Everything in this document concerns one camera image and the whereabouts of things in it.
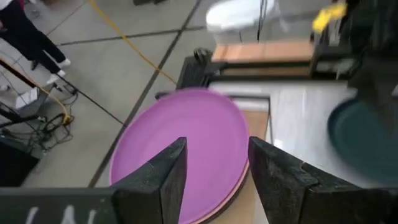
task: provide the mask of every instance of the black pants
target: black pants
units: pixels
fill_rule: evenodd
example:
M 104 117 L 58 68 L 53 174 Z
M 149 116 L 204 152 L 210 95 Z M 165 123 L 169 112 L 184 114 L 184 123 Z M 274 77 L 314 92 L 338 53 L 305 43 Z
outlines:
M 19 51 L 27 60 L 33 61 L 34 56 L 26 49 L 24 45 L 19 43 L 9 31 L 0 32 L 0 38 L 3 38 L 9 45 Z
M 58 65 L 45 54 L 44 50 L 58 63 L 66 59 L 64 54 L 33 25 L 16 0 L 0 11 L 0 20 L 16 42 L 24 46 L 48 71 L 51 73 L 60 71 Z

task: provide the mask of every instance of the white container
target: white container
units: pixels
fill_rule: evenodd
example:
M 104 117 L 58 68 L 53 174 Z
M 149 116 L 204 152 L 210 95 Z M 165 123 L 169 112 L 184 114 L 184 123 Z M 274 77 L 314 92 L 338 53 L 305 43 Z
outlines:
M 226 0 L 212 5 L 206 15 L 207 31 L 214 35 L 218 45 L 257 40 L 261 1 Z M 261 20 L 265 32 L 270 29 L 266 22 L 278 14 L 275 0 L 264 0 Z

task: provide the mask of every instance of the floor line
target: floor line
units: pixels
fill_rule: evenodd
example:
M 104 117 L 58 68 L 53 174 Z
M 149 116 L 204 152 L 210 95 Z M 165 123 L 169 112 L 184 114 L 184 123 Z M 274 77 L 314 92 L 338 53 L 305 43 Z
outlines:
M 135 37 L 150 37 L 150 36 L 156 36 L 156 35 L 173 34 L 173 33 L 177 33 L 178 31 L 179 31 L 179 29 L 162 30 L 162 31 L 157 31 L 157 32 L 145 32 L 145 33 L 141 33 L 141 34 L 126 35 L 126 37 L 129 39 L 135 38 Z M 59 44 L 59 46 L 73 45 L 73 44 L 85 44 L 85 43 L 93 43 L 93 42 L 105 42 L 105 41 L 109 41 L 109 40 L 121 40 L 121 39 L 122 39 L 122 37 L 117 36 L 117 37 L 104 37 L 104 38 L 90 39 L 90 40 L 76 40 L 76 41 Z
M 162 69 L 163 66 L 165 65 L 167 59 L 170 57 L 170 54 L 173 52 L 175 45 L 177 44 L 178 40 L 181 38 L 182 32 L 187 28 L 188 23 L 190 22 L 192 16 L 198 9 L 199 5 L 201 3 L 201 0 L 198 0 L 194 7 L 192 8 L 191 12 L 189 13 L 188 17 L 185 19 L 185 22 L 183 23 L 181 29 L 178 31 L 177 35 L 175 36 L 174 40 L 170 44 L 169 48 L 167 49 L 165 55 L 163 56 L 163 59 L 159 63 L 159 68 Z M 109 148 L 108 152 L 106 153 L 104 159 L 102 160 L 101 164 L 97 168 L 96 172 L 94 173 L 93 178 L 90 180 L 90 183 L 88 184 L 89 188 L 95 187 L 97 181 L 100 179 L 101 174 L 104 172 L 105 167 L 108 165 L 109 160 L 111 159 L 111 156 L 113 154 L 114 148 L 116 147 L 116 144 L 118 143 L 118 140 L 120 136 L 122 135 L 123 131 L 125 130 L 126 126 L 132 121 L 132 119 L 135 117 L 135 115 L 138 112 L 138 109 L 141 107 L 141 104 L 144 102 L 145 97 L 147 96 L 149 90 L 155 83 L 156 78 L 159 75 L 159 71 L 155 71 L 152 77 L 150 78 L 148 84 L 146 85 L 144 91 L 141 93 L 139 99 L 137 100 L 137 103 L 134 105 L 133 109 L 131 110 L 129 116 L 127 117 L 126 121 L 124 122 L 124 126 L 120 129 L 118 135 L 116 136 L 115 140 L 113 141 L 111 147 Z
M 54 30 L 56 30 L 61 24 L 63 24 L 66 20 L 68 20 L 74 13 L 77 12 L 82 6 L 84 6 L 87 2 L 83 1 L 81 5 L 79 5 L 73 12 L 69 14 L 66 18 L 64 18 L 58 25 L 56 25 L 53 29 L 51 29 L 46 35 L 50 35 Z

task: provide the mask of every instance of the yellow cable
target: yellow cable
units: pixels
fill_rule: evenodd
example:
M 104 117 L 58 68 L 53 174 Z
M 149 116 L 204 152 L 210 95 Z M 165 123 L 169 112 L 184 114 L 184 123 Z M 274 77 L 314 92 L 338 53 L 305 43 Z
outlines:
M 18 71 L 15 67 L 11 66 L 8 64 L 8 66 L 12 67 L 14 70 Z M 65 113 L 65 116 L 63 117 L 63 121 L 62 124 L 67 124 L 70 121 L 70 114 L 68 113 L 67 108 L 65 107 L 65 105 L 58 100 L 56 97 L 52 96 L 51 93 L 49 93 L 47 90 L 43 89 L 42 87 L 40 87 L 40 85 L 35 82 L 33 79 L 31 79 L 30 77 L 22 74 L 21 72 L 19 72 L 23 77 L 27 78 L 29 81 L 31 81 L 37 88 L 39 88 L 40 90 L 42 90 L 45 94 L 47 94 L 51 99 L 55 100 L 55 102 L 57 102 L 57 104 L 59 104 L 62 109 L 63 112 Z
M 145 57 L 145 55 L 143 55 L 141 53 L 141 51 L 134 46 L 134 44 L 132 44 L 130 42 L 130 40 L 120 31 L 120 29 L 117 27 L 117 25 L 109 18 L 109 16 L 107 16 L 95 3 L 95 0 L 89 0 L 91 6 L 93 6 L 93 9 L 95 11 L 97 11 L 102 18 L 106 21 L 106 23 L 108 23 L 121 37 L 122 39 L 144 60 L 146 61 L 149 65 L 151 65 L 155 70 L 159 71 L 160 74 L 164 75 L 166 78 L 168 78 L 172 83 L 177 84 L 177 82 L 168 74 L 166 74 L 165 72 L 163 72 L 158 66 L 156 66 L 153 62 L 151 62 L 148 58 Z

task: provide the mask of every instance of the pink plate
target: pink plate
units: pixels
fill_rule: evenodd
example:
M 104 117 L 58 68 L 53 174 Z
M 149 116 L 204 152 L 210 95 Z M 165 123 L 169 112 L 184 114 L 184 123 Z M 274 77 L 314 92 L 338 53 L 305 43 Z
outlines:
M 189 89 L 159 100 L 124 131 L 111 159 L 110 181 L 135 171 L 179 137 L 188 141 L 179 223 L 188 224 L 216 209 L 244 172 L 248 129 L 229 98 Z

